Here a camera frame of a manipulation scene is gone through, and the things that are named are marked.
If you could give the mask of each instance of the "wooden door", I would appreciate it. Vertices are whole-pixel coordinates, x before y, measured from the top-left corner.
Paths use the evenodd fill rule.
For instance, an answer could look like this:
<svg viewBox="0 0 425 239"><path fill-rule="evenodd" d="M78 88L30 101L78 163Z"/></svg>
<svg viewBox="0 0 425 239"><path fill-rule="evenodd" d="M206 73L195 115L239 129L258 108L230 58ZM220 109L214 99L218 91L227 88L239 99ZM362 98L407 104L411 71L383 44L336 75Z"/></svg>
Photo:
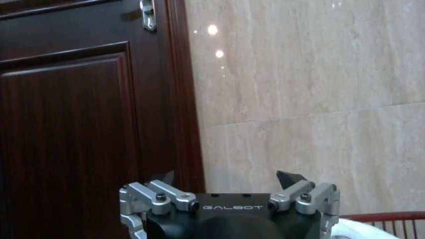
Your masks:
<svg viewBox="0 0 425 239"><path fill-rule="evenodd" d="M183 1L11 1L0 22L0 237L127 238L118 190L204 190Z"/></svg>

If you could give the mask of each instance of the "metal screw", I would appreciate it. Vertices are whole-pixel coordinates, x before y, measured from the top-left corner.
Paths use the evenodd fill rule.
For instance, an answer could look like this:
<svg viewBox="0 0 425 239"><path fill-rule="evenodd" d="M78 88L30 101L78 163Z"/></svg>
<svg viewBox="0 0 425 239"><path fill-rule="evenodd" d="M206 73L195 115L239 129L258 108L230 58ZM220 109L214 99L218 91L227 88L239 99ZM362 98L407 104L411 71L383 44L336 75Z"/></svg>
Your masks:
<svg viewBox="0 0 425 239"><path fill-rule="evenodd" d="M167 195L166 193L159 193L155 198L159 202L164 202L167 200Z"/></svg>
<svg viewBox="0 0 425 239"><path fill-rule="evenodd" d="M276 202L270 201L268 204L267 204L267 208L268 208L271 211L276 211L276 210L278 210L278 204L276 204Z"/></svg>
<svg viewBox="0 0 425 239"><path fill-rule="evenodd" d="M191 206L190 206L190 211L194 213L196 212L198 210L200 209L200 203L198 201L194 201L191 203Z"/></svg>
<svg viewBox="0 0 425 239"><path fill-rule="evenodd" d="M306 202L312 202L312 195L311 194L308 194L308 193L303 193L302 195L300 195L300 198L302 198L302 200L303 201L306 201Z"/></svg>

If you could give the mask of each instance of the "white cloth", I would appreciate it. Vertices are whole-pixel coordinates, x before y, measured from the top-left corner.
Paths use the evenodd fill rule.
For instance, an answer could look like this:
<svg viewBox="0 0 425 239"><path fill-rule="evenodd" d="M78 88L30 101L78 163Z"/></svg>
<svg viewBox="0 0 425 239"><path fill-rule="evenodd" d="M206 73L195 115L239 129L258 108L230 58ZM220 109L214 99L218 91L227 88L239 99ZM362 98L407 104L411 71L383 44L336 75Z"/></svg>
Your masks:
<svg viewBox="0 0 425 239"><path fill-rule="evenodd" d="M398 239L382 229L348 219L340 219L332 227L332 237L348 237L351 239Z"/></svg>

